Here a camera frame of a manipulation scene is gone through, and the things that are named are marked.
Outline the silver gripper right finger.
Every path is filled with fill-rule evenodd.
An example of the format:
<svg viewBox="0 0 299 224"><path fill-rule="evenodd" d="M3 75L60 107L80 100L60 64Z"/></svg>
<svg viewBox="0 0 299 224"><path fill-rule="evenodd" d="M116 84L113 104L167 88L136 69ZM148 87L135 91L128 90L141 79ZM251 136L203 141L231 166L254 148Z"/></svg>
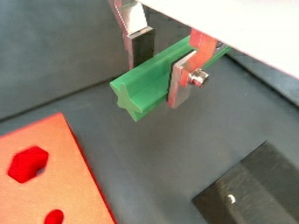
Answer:
<svg viewBox="0 0 299 224"><path fill-rule="evenodd" d="M183 56L172 65L168 105L176 109L188 99L190 84L202 87L207 76L200 78L200 69L211 59L218 40L196 29L191 29L190 45L194 51Z"/></svg>

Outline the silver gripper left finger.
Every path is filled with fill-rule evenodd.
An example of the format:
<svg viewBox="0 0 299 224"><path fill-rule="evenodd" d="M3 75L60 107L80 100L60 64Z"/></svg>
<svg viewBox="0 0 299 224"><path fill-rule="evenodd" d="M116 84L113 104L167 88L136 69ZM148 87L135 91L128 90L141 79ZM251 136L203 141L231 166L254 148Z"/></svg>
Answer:
<svg viewBox="0 0 299 224"><path fill-rule="evenodd" d="M155 29L148 25L143 5L136 0L108 0L128 54L129 68L137 67L155 54Z"/></svg>

